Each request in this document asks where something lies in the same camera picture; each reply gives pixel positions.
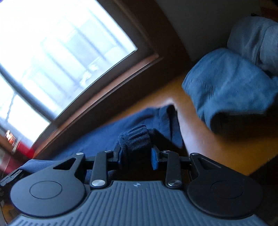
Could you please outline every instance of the window frame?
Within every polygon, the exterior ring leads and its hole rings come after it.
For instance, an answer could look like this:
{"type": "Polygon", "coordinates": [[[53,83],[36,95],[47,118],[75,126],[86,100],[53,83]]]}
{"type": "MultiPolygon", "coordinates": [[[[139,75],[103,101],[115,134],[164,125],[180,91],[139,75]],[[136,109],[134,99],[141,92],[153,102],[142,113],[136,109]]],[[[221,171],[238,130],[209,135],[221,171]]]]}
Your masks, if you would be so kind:
{"type": "Polygon", "coordinates": [[[137,50],[129,54],[119,63],[110,68],[106,73],[93,82],[85,89],[58,117],[43,104],[34,95],[32,95],[23,85],[17,82],[13,76],[1,65],[0,73],[4,79],[11,85],[14,91],[21,96],[36,112],[50,121],[49,126],[43,131],[33,144],[36,149],[49,135],[61,126],[71,115],[82,107],[93,95],[98,93],[103,87],[107,86],[112,80],[120,74],[140,62],[147,56],[154,53],[145,36],[136,27],[129,16],[113,0],[97,0],[107,13],[115,20],[121,29],[127,34],[137,50]]]}

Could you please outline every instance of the window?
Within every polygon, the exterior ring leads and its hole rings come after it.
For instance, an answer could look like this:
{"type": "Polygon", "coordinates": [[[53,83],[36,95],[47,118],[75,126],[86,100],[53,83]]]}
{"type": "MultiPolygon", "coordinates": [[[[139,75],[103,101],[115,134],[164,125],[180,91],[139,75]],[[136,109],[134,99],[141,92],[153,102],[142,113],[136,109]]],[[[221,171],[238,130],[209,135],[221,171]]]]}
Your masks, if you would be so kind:
{"type": "Polygon", "coordinates": [[[0,31],[0,127],[29,145],[150,53],[110,0],[3,0],[0,31]]]}

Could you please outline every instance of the ribbed gray surface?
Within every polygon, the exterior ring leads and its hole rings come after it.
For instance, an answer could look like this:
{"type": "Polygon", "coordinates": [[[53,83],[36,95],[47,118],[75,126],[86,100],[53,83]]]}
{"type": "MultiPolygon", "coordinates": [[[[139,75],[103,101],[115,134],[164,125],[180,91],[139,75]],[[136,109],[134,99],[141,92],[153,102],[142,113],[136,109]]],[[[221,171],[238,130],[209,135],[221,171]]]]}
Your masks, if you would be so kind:
{"type": "Polygon", "coordinates": [[[81,207],[62,217],[18,216],[10,225],[266,226],[255,215],[241,220],[208,216],[192,206],[182,191],[168,189],[160,181],[140,181],[138,187],[134,186],[136,183],[114,181],[109,188],[94,190],[81,207]]]}

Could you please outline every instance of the garment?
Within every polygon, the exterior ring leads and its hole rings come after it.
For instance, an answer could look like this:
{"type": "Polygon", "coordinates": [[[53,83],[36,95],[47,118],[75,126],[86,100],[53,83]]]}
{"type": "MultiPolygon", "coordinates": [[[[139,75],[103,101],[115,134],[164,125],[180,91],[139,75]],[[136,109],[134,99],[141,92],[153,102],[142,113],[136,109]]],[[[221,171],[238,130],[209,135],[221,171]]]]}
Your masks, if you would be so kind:
{"type": "MultiPolygon", "coordinates": [[[[97,152],[114,150],[120,145],[119,165],[128,169],[135,161],[151,160],[152,144],[160,150],[182,152],[184,144],[180,133],[177,112],[173,105],[162,108],[149,108],[139,113],[121,119],[115,123],[98,128],[67,148],[61,150],[52,160],[29,160],[20,167],[29,173],[35,173],[77,152],[83,152],[87,157],[95,156],[97,152]]],[[[155,159],[152,159],[153,169],[157,169],[155,159]]],[[[115,171],[109,171],[111,180],[115,171]]],[[[85,183],[90,180],[91,170],[87,170],[85,183]]]]}
{"type": "Polygon", "coordinates": [[[205,55],[189,71],[182,88],[199,118],[215,133],[224,132],[227,121],[240,126],[238,116],[264,114],[278,93],[276,77],[225,48],[205,55]]]}
{"type": "Polygon", "coordinates": [[[264,71],[278,75],[278,23],[260,16],[238,21],[228,43],[232,50],[264,71]]]}

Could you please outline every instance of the wooden table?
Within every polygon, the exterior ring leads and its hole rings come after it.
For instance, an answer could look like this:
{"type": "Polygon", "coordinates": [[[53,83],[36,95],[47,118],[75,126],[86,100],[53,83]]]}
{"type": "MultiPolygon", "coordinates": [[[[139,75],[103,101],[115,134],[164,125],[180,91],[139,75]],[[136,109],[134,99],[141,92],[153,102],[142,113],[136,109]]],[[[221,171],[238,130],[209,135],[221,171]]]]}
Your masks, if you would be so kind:
{"type": "Polygon", "coordinates": [[[134,103],[111,121],[143,110],[173,104],[178,112],[180,130],[188,153],[198,152],[240,173],[249,175],[278,154],[278,128],[257,126],[246,136],[228,139],[215,135],[198,118],[193,103],[181,87],[186,73],[168,85],[134,103]]]}

